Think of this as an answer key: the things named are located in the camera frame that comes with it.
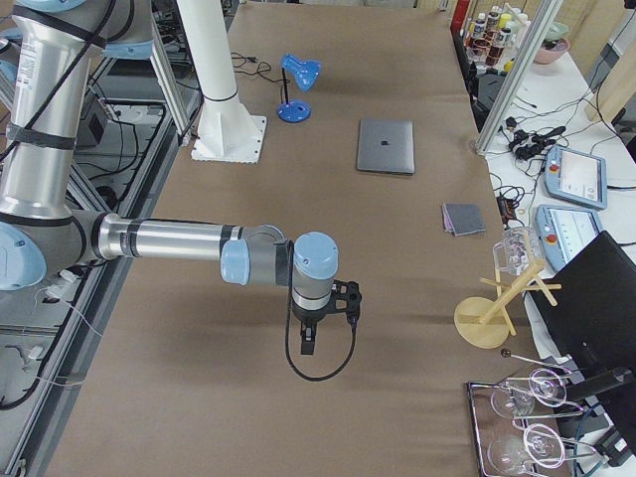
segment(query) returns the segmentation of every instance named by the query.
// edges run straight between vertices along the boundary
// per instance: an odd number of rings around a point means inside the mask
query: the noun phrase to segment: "bottle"
[[[506,24],[506,28],[510,30],[510,36],[508,37],[508,45],[506,45],[506,48],[513,49],[515,46],[515,40],[517,40],[517,34],[519,33],[519,24],[515,20],[511,20]]]
[[[490,47],[490,50],[488,51],[488,56],[486,57],[487,67],[494,67],[497,64],[497,62],[501,58],[501,55],[504,53],[504,50],[506,49],[506,44],[508,43],[508,37],[510,37],[510,30],[507,28],[504,28],[503,30],[497,33],[497,37],[495,38],[495,41],[493,42],[493,46]]]
[[[513,16],[510,13],[502,13],[499,17],[499,24],[497,28],[501,30],[502,28],[506,28],[506,24],[512,20]]]
[[[484,33],[486,33],[486,14],[480,13],[477,15],[477,20],[473,24],[473,31],[468,38],[468,48],[472,48],[473,42],[475,40],[479,40],[480,38],[484,38]]]
[[[526,34],[528,33],[528,29],[530,28],[530,22],[528,21],[528,15],[525,13],[520,13],[517,16],[517,21],[519,23],[519,32],[517,32],[517,39],[515,40],[515,48],[519,49],[524,38],[526,38]]]
[[[494,6],[493,9],[488,14],[488,19],[486,20],[486,39],[492,40],[495,38],[495,33],[497,32],[497,27],[499,26],[499,8]]]

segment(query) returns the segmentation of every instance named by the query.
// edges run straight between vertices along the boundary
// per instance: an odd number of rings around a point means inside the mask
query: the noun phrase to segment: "laptop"
[[[412,121],[361,119],[357,168],[359,171],[414,174]]]

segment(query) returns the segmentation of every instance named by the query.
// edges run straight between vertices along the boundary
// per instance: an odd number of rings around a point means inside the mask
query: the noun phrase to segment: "white desk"
[[[517,99],[510,108],[509,115],[515,116],[520,120],[522,117],[531,117],[537,113],[553,111],[562,104],[579,99],[586,91],[587,83],[571,59],[571,56],[564,55],[551,65],[532,66],[518,92],[518,98],[536,105],[537,108],[532,108]],[[569,135],[589,126],[590,121],[584,112],[585,106],[586,103],[583,102],[580,104],[578,110],[576,110],[576,106],[573,105],[560,112],[534,117],[532,119],[529,118],[524,120],[519,127],[527,132],[540,130],[542,128],[545,128],[545,130],[541,132],[548,132],[550,129],[565,125],[565,123],[569,121],[567,131],[564,133],[564,135]],[[607,127],[602,123],[597,123],[585,129],[583,132],[569,136],[567,138],[569,140],[568,147],[582,152],[590,152],[590,149],[595,143],[609,137],[612,137],[612,133]],[[527,192],[532,193],[535,187],[535,181],[527,177],[515,166],[516,162],[513,154],[510,152],[499,154],[507,150],[508,140],[500,133],[497,135],[491,147],[491,153],[486,156],[490,171],[499,176],[503,180],[504,185],[521,186]],[[622,187],[636,185],[636,164],[620,139],[614,136],[612,139],[598,144],[594,147],[593,153],[604,157],[607,162],[608,184]],[[530,172],[539,172],[541,167],[540,161],[536,161],[533,164]],[[523,161],[518,161],[517,165],[522,169],[528,167],[528,163]],[[492,182],[493,187],[499,187],[498,179],[493,177]],[[618,242],[635,241],[636,213],[634,211],[636,211],[636,191],[610,190],[608,191],[607,202],[607,209],[599,212],[603,227],[610,232]],[[531,194],[525,196],[521,201],[520,208],[517,210],[518,218],[527,226],[532,226],[535,209],[537,205],[540,204],[568,205],[567,202],[554,199],[547,195],[543,184],[543,177],[539,179],[539,185],[534,199]],[[632,260],[636,261],[636,246],[625,247],[625,251]],[[552,275],[552,273],[548,270],[547,275]],[[530,298],[526,299],[526,309],[533,327],[533,335],[540,356],[558,356],[557,348],[534,302]],[[602,434],[601,431],[598,431],[596,434],[587,434],[584,440],[586,442],[594,442],[596,438],[600,437],[600,434]],[[596,460],[592,459],[590,462],[586,462],[585,460],[581,461],[586,471],[594,465]],[[603,467],[594,475],[598,477],[634,476],[636,475],[636,458],[632,456],[623,466],[618,468]]]

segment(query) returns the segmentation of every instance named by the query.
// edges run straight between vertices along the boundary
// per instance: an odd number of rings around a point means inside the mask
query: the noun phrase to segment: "lamp base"
[[[285,122],[301,122],[311,114],[311,106],[300,99],[292,99],[278,106],[278,117]]]

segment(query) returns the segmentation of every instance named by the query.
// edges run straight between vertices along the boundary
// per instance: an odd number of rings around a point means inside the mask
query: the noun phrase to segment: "metal rod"
[[[524,80],[526,72],[532,65],[535,55],[546,37],[550,25],[555,20],[555,16],[562,3],[563,0],[542,0],[537,16],[528,31],[528,35],[526,35],[526,38],[521,44],[520,52],[515,59],[515,65],[506,77],[497,95],[497,99],[488,114],[486,123],[477,138],[475,144],[477,154],[484,156],[490,149],[495,135],[504,120],[504,116],[508,113],[508,109],[517,95],[517,91]]]
[[[185,144],[180,145],[186,145],[190,141],[188,113],[186,112],[183,97],[177,90],[177,80],[170,66],[166,50],[161,42],[161,34],[154,20],[152,21],[152,57],[150,57],[150,63],[159,80],[159,85],[166,98],[168,109],[170,109],[172,118],[177,125],[177,131],[180,136],[184,136]]]

